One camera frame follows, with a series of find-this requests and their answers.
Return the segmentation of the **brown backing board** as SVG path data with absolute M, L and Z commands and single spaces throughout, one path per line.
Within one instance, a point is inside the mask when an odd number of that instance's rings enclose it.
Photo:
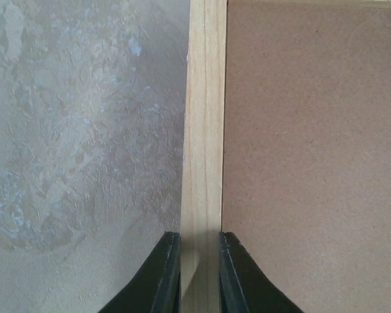
M 391 312 L 391 8 L 231 1 L 223 229 L 305 312 Z

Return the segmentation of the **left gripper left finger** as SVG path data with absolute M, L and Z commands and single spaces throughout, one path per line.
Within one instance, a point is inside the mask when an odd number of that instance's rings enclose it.
M 180 311 L 181 239 L 177 232 L 167 231 L 132 280 L 100 313 Z

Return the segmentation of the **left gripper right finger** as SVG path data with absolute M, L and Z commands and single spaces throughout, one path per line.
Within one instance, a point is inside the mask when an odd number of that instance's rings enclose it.
M 232 232 L 219 233 L 222 312 L 301 312 L 262 272 Z

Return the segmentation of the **light wooden picture frame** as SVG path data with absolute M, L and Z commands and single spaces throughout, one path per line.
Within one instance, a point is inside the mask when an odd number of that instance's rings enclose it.
M 183 312 L 222 310 L 219 233 L 225 231 L 222 222 L 230 2 L 190 3 L 181 204 Z M 391 1 L 262 2 L 391 8 Z

